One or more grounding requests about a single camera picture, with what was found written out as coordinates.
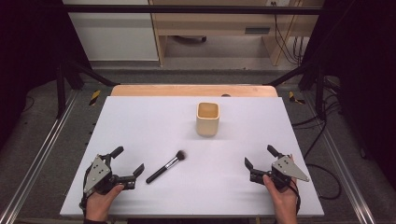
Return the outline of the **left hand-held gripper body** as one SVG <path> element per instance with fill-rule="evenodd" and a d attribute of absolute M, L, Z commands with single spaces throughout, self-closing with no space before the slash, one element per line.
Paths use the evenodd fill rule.
<path fill-rule="evenodd" d="M 109 154 L 95 157 L 84 178 L 85 195 L 92 195 L 94 192 L 105 195 L 117 185 L 123 185 L 124 189 L 135 189 L 136 176 L 114 175 L 110 167 L 112 159 Z"/>

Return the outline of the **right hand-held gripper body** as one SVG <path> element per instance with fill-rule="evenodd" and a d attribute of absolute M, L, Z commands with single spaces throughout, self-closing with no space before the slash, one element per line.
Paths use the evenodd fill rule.
<path fill-rule="evenodd" d="M 293 178 L 309 181 L 309 177 L 294 163 L 289 156 L 280 156 L 271 164 L 270 171 L 261 171 L 253 167 L 251 162 L 248 163 L 249 180 L 251 182 L 263 185 L 263 176 L 267 175 L 274 182 L 276 189 L 281 190 L 288 187 Z"/>

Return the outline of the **black makeup brush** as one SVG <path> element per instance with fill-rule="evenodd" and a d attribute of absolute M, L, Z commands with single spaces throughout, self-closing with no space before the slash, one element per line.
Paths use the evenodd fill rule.
<path fill-rule="evenodd" d="M 173 165 L 178 163 L 179 161 L 184 161 L 187 158 L 187 154 L 184 150 L 179 150 L 176 154 L 176 156 L 170 160 L 168 163 L 166 163 L 163 167 L 161 167 L 158 171 L 156 171 L 154 174 L 152 174 L 150 177 L 146 179 L 146 183 L 150 184 L 154 180 L 156 180 L 159 176 L 164 174 L 167 170 L 169 170 Z"/>

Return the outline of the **beige square cup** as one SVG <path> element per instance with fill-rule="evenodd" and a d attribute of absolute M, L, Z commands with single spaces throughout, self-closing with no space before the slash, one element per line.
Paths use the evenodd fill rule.
<path fill-rule="evenodd" d="M 196 132 L 201 136 L 214 136 L 219 129 L 219 105 L 201 102 L 196 110 Z"/>

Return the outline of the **person's left hand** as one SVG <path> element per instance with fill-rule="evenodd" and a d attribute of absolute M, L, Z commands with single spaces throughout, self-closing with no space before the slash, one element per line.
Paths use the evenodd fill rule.
<path fill-rule="evenodd" d="M 95 222 L 107 221 L 110 206 L 123 189 L 123 185 L 117 185 L 106 195 L 93 193 L 87 201 L 85 218 Z"/>

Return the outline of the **person's right hand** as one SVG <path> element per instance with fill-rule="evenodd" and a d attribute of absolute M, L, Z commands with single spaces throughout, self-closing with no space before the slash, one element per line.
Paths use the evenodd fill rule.
<path fill-rule="evenodd" d="M 298 197 L 296 195 L 297 187 L 295 180 L 292 180 L 289 188 L 280 192 L 268 175 L 264 175 L 262 179 L 264 186 L 271 195 L 277 224 L 298 224 Z"/>

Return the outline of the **black metal stand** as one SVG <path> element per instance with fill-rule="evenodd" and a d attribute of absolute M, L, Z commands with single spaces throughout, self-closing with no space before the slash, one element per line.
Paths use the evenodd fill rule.
<path fill-rule="evenodd" d="M 265 83 L 265 86 L 277 87 L 283 82 L 298 75 L 303 76 L 298 83 L 298 88 L 301 91 L 309 90 L 313 85 L 316 85 L 315 111 L 320 119 L 325 120 L 326 114 L 325 114 L 324 100 L 323 100 L 324 73 L 321 69 L 320 63 L 314 63 L 314 62 L 303 63 L 297 68 L 289 71 L 286 75 L 283 75 L 282 77 L 270 81 L 269 83 Z"/>
<path fill-rule="evenodd" d="M 65 82 L 68 82 L 73 90 L 81 90 L 84 86 L 84 81 L 80 77 L 81 74 L 85 74 L 108 87 L 117 86 L 116 82 L 100 76 L 91 68 L 83 65 L 82 63 L 78 63 L 76 61 L 61 62 L 56 69 L 58 119 L 65 113 L 66 110 Z"/>

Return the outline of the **white cabinet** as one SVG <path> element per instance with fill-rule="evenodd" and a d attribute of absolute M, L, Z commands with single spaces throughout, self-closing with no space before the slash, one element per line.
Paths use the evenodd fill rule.
<path fill-rule="evenodd" d="M 158 61 L 149 13 L 70 13 L 90 61 Z"/>

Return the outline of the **black curtain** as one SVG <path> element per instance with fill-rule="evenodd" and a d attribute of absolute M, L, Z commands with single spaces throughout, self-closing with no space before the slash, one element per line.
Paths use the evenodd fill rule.
<path fill-rule="evenodd" d="M 54 80 L 66 60 L 90 65 L 63 0 L 0 0 L 0 148 L 27 93 Z"/>
<path fill-rule="evenodd" d="M 340 79 L 340 100 L 361 146 L 396 187 L 396 0 L 324 0 L 305 58 L 334 30 L 321 66 Z"/>

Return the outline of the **black chair base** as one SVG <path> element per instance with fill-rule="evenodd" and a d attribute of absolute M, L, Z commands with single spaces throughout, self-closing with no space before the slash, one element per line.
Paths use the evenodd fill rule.
<path fill-rule="evenodd" d="M 180 43 L 185 44 L 198 44 L 205 43 L 207 40 L 206 36 L 183 36 L 183 35 L 174 35 L 173 38 Z"/>

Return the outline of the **wooden desk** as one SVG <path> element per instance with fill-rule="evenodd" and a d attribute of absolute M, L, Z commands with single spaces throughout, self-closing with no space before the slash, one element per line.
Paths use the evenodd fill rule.
<path fill-rule="evenodd" d="M 325 0 L 148 0 L 152 6 L 322 7 Z M 246 27 L 270 27 L 263 40 L 273 65 L 278 65 L 293 35 L 309 37 L 316 15 L 154 13 L 156 35 L 245 35 Z"/>

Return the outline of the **black horizontal bar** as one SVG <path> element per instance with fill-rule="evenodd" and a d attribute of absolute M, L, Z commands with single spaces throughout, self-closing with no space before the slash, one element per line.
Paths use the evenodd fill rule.
<path fill-rule="evenodd" d="M 194 14 L 276 14 L 320 15 L 321 7 L 233 7 L 233 6 L 144 6 L 64 5 L 67 12 L 81 13 L 194 13 Z"/>

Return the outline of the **aluminium rail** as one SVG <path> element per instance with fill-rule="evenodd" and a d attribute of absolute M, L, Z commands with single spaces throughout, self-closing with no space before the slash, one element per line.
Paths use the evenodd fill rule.
<path fill-rule="evenodd" d="M 47 157 L 51 153 L 54 144 L 56 143 L 60 132 L 62 131 L 71 110 L 73 109 L 75 102 L 78 98 L 79 91 L 70 91 L 70 95 L 66 101 L 66 106 L 64 112 L 59 118 L 57 118 L 45 141 L 43 142 L 41 148 L 38 150 L 35 159 L 33 160 L 31 166 L 26 172 L 22 182 L 18 186 L 15 194 L 13 195 L 11 201 L 8 203 L 6 209 L 0 215 L 0 224 L 13 224 L 16 220 L 18 213 L 27 199 L 39 173 L 44 166 Z"/>
<path fill-rule="evenodd" d="M 340 105 L 331 94 L 324 99 L 325 120 L 317 119 L 314 96 L 304 93 L 309 111 L 315 119 L 311 126 L 313 142 L 304 149 L 304 161 L 312 171 L 319 200 L 324 204 L 326 217 L 351 216 L 354 224 L 376 224 L 375 218 L 365 201 L 350 163 L 342 156 L 331 127 L 338 115 Z"/>

